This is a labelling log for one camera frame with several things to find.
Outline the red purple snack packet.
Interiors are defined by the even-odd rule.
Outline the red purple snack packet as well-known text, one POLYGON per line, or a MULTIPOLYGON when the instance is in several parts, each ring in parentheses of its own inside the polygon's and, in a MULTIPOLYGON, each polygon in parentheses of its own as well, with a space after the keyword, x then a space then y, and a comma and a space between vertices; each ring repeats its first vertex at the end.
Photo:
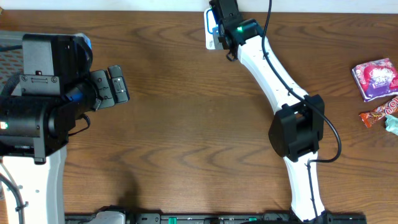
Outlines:
POLYGON ((397 69, 389 58, 359 64, 351 73, 364 102, 397 95, 397 69))

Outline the orange Top chocolate bar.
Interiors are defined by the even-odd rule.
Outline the orange Top chocolate bar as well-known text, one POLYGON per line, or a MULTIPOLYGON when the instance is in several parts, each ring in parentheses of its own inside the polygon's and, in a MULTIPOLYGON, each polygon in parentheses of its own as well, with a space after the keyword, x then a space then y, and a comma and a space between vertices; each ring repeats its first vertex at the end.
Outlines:
POLYGON ((397 97, 392 98, 387 103, 377 107, 376 109, 361 113, 359 117, 363 121, 365 127, 370 128, 374 123, 387 115, 397 112, 397 97))

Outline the teal snack packet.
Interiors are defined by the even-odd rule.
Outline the teal snack packet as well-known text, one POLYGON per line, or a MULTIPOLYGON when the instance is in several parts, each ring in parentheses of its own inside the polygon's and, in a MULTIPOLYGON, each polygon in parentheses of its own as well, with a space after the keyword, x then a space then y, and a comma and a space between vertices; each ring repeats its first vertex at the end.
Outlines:
POLYGON ((386 115, 386 131, 398 135, 398 118, 393 115, 386 115))

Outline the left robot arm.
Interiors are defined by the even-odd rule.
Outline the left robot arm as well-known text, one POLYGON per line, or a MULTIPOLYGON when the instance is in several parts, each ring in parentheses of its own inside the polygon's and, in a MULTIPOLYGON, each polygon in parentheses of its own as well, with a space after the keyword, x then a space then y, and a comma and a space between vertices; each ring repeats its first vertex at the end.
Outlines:
POLYGON ((92 71, 82 34, 25 34, 23 71, 1 92, 1 184, 9 223, 64 223, 63 171, 76 121, 129 99, 118 66, 92 71))

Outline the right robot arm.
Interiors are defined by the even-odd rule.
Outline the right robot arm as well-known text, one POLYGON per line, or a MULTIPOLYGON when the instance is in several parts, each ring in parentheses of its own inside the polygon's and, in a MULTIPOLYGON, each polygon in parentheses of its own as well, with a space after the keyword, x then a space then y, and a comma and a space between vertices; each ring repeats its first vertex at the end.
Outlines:
POLYGON ((236 1, 210 1, 217 31, 215 42, 228 51, 228 60, 239 60, 255 78, 273 110, 268 136, 283 158, 292 191, 291 210, 301 222, 314 221, 325 208, 319 194, 317 159, 323 137, 323 119, 305 103, 323 110, 318 95, 309 96, 287 73, 275 56, 266 33, 255 19, 245 20, 236 1))

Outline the white barcode scanner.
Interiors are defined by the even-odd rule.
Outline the white barcode scanner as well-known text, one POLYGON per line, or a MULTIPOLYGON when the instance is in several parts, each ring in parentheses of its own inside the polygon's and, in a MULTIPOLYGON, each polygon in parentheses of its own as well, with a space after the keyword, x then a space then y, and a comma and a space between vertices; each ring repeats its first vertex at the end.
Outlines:
POLYGON ((208 50, 223 50, 223 46, 218 40, 218 25, 215 22, 211 8, 208 8, 204 11, 203 18, 205 25, 206 48, 208 50))

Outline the dark grey plastic basket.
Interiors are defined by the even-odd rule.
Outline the dark grey plastic basket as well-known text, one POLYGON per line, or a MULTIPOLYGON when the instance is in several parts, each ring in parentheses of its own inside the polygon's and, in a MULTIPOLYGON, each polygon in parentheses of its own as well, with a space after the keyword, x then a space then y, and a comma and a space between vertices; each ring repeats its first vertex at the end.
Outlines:
MULTIPOLYGON (((22 44, 22 38, 25 32, 1 31, 1 48, 12 47, 22 44)), ((4 88, 8 79, 15 73, 22 73, 23 52, 22 49, 9 50, 1 52, 1 90, 4 88)))

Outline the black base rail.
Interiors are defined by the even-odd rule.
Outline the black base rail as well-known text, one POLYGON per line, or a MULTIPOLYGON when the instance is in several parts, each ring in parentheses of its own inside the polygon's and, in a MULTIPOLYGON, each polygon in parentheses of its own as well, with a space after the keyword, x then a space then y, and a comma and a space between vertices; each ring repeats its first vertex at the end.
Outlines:
POLYGON ((270 211, 252 214, 166 214, 134 213, 121 207, 103 207, 93 214, 68 214, 65 223, 126 224, 240 224, 240 223, 302 223, 293 211, 270 211))

